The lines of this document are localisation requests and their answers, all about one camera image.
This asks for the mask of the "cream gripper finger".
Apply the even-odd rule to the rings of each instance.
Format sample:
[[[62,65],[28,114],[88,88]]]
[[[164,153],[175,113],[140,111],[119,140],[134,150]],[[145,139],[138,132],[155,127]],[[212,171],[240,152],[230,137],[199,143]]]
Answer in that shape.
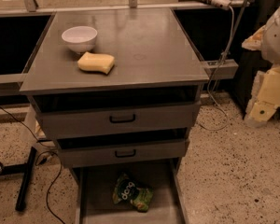
[[[247,126],[264,126],[280,107],[280,65],[257,72],[245,111]]]

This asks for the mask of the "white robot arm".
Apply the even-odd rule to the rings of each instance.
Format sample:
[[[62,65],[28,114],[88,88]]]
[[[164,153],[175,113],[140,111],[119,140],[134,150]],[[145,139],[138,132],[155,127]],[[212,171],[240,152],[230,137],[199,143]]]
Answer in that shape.
[[[280,107],[280,7],[242,47],[260,50],[261,57],[273,66],[260,78],[259,90],[250,100],[245,122],[250,127],[264,125]]]

